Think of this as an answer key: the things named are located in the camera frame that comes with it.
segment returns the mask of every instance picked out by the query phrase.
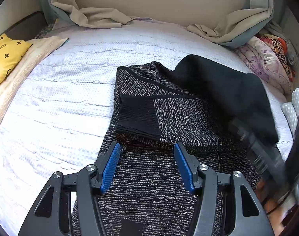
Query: polka dot bedsheet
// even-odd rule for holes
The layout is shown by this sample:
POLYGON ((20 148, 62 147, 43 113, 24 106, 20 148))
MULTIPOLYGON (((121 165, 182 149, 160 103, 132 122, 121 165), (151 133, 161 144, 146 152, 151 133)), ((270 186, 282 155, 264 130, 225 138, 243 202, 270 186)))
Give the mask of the polka dot bedsheet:
MULTIPOLYGON (((52 173, 75 173, 95 161, 113 112, 118 66, 158 61, 174 69, 197 54, 252 73, 232 51, 171 23, 144 19, 118 29, 54 29, 47 36, 69 41, 35 67, 0 125, 0 224, 10 236, 18 234, 52 173)), ((286 99, 263 84, 285 159, 293 142, 281 111, 286 99)))

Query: blue gripper pad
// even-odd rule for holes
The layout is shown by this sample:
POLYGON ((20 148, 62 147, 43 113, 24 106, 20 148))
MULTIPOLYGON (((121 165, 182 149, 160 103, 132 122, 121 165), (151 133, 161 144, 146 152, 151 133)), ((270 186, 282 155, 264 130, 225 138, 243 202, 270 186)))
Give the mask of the blue gripper pad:
POLYGON ((173 153, 174 153, 174 157, 177 162, 178 169, 179 169, 180 175, 182 177, 185 189, 188 190, 191 194, 194 194, 195 189, 193 186, 192 173, 191 173, 191 170, 190 170, 178 144, 174 145, 173 153))
POLYGON ((118 161, 120 158, 120 145, 117 143, 112 151, 112 154, 108 160, 108 163, 103 171, 103 179, 100 187, 101 194, 104 194, 110 187, 112 178, 117 168, 118 161))

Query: beige curtain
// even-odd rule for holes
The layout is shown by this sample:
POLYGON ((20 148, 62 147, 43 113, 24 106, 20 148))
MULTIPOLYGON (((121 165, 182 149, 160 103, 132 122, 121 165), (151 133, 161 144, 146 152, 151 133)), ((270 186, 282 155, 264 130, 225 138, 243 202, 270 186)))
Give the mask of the beige curtain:
POLYGON ((238 35, 269 18, 274 0, 250 0, 250 9, 239 10, 225 16, 214 29, 191 24, 187 30, 215 43, 230 42, 238 35))
POLYGON ((111 8, 82 8, 75 0, 51 0, 51 4, 69 14, 70 19, 79 26, 90 28, 119 28, 133 20, 120 11, 111 8))

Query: orange patterned fabric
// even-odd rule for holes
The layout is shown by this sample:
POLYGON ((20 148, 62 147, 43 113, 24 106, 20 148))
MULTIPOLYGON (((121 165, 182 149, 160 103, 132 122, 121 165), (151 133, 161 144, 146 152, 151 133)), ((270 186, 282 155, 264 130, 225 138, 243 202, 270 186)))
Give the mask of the orange patterned fabric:
POLYGON ((287 45, 286 42, 275 35, 271 34, 264 34, 260 35, 259 39, 263 41, 268 47, 272 49, 272 51, 276 54, 279 61, 283 65, 283 68, 286 71, 286 74, 289 78, 289 80, 292 82, 295 78, 295 72, 290 68, 290 66, 287 63, 287 45))

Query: white bedsheet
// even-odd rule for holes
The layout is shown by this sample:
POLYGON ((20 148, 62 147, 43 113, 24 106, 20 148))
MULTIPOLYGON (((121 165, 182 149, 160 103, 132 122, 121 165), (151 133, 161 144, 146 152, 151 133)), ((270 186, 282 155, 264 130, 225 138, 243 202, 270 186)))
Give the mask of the white bedsheet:
MULTIPOLYGON (((251 73, 233 52, 169 23, 133 21, 120 29, 71 26, 50 35, 69 41, 44 59, 17 92, 0 125, 0 224, 17 235, 55 171, 93 163, 113 111, 116 68, 161 62, 169 69, 197 54, 251 73)), ((264 83, 286 158, 292 136, 285 97, 264 83)))

